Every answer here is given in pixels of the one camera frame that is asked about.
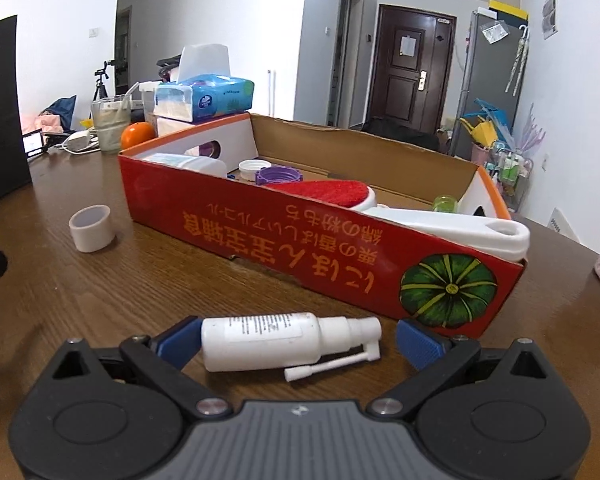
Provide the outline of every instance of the red cardboard box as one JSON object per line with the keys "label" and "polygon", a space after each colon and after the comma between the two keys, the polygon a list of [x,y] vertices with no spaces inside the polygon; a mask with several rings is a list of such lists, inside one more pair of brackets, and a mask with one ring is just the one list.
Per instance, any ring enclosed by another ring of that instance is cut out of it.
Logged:
{"label": "red cardboard box", "polygon": [[447,194],[461,198],[461,212],[481,207],[487,216],[510,219],[486,172],[470,162],[363,132],[240,114],[120,154],[134,221],[293,275],[311,290],[375,314],[417,318],[447,336],[480,336],[525,269],[524,262],[339,206],[142,160],[210,141],[220,159],[226,153],[234,160],[238,146],[298,168],[306,180],[360,180],[390,207],[426,209]]}

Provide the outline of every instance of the door handle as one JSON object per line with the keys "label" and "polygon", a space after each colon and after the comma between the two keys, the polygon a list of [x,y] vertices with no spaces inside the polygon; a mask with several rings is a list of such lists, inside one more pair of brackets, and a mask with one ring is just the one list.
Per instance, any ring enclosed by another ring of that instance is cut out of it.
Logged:
{"label": "door handle", "polygon": [[427,72],[423,70],[420,72],[420,82],[418,83],[418,90],[422,92],[424,90],[424,83],[427,82]]}

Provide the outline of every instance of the gray refrigerator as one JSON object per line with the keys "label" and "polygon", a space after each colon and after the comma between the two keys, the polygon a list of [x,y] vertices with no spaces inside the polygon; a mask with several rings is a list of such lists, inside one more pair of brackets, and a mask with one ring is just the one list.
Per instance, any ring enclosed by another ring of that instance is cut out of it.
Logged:
{"label": "gray refrigerator", "polygon": [[518,70],[520,70],[518,67],[509,92],[504,92],[516,59],[522,31],[508,25],[509,35],[496,43],[489,44],[480,30],[480,26],[490,22],[493,22],[493,18],[478,14],[475,10],[472,13],[462,91],[449,148],[449,155],[459,156],[466,160],[471,159],[472,138],[458,119],[467,113],[479,112],[480,107],[475,104],[474,100],[482,99],[504,110],[507,113],[509,126],[513,126],[518,109],[520,88],[522,88],[522,83],[520,83],[518,94],[514,97],[513,89],[518,78]]}

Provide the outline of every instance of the brown front door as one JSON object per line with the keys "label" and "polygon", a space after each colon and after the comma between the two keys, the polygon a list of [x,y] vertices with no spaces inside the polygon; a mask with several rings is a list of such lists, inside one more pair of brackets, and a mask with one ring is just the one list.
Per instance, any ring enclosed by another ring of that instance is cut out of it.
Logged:
{"label": "brown front door", "polygon": [[451,16],[380,6],[368,118],[428,133],[440,127],[454,29]]}

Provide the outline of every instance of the purple lid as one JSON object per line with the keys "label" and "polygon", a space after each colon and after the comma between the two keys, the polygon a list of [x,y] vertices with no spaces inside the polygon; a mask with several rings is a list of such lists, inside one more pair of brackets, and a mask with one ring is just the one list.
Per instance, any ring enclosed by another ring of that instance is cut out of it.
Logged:
{"label": "purple lid", "polygon": [[302,182],[302,173],[288,166],[271,166],[256,171],[256,184],[284,184],[285,182]]}

